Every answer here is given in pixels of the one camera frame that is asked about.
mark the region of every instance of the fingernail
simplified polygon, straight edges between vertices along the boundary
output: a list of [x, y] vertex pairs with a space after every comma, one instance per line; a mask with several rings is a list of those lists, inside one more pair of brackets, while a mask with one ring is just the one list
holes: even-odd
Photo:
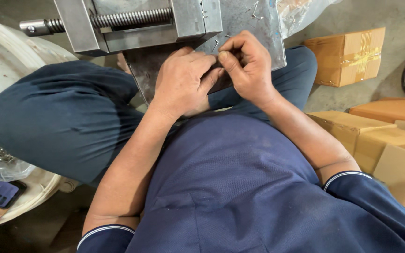
[[226, 51], [221, 51], [218, 54], [218, 60], [224, 61], [224, 60], [226, 60], [226, 58], [228, 58], [228, 53]]

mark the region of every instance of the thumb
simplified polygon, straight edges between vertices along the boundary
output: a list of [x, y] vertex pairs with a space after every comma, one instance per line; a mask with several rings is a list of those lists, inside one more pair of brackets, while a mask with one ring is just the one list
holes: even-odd
[[215, 83], [218, 81], [218, 78], [220, 78], [223, 73], [224, 70], [221, 67], [217, 67], [211, 70], [211, 72], [201, 80], [198, 91], [207, 95], [209, 90], [215, 85]]
[[229, 76], [234, 83], [245, 79], [245, 71], [243, 70], [243, 67], [231, 52], [221, 51], [218, 54], [218, 60], [229, 73]]

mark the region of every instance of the navy blue pants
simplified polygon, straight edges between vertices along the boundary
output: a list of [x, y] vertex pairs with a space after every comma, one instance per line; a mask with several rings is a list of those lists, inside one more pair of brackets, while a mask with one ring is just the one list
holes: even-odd
[[[304, 107], [317, 72], [304, 46], [285, 50], [274, 87]], [[138, 92], [125, 72], [86, 61], [44, 66], [0, 93], [0, 146], [42, 169], [96, 186], [132, 136], [143, 113], [128, 105]], [[262, 121], [263, 111], [233, 87], [209, 95], [211, 109], [231, 107]]]

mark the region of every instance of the bench vise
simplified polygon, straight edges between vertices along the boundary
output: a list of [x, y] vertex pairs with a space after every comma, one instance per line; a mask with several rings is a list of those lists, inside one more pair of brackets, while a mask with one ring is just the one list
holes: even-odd
[[223, 31], [220, 0], [169, 0], [168, 8], [98, 15], [92, 0], [54, 0], [59, 19], [21, 21], [30, 37], [66, 32], [75, 53], [93, 57], [202, 39]]

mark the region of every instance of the person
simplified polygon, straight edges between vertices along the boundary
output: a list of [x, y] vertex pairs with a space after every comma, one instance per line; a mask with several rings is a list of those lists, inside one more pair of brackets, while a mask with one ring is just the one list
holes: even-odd
[[[219, 51], [223, 68], [204, 78], [215, 56], [170, 55], [144, 115], [127, 105], [132, 77], [83, 61], [0, 94], [3, 148], [82, 182], [102, 178], [77, 251], [405, 252], [405, 208], [301, 111], [313, 53], [287, 49], [288, 65], [271, 72], [247, 31]], [[233, 88], [207, 96], [225, 72]]]

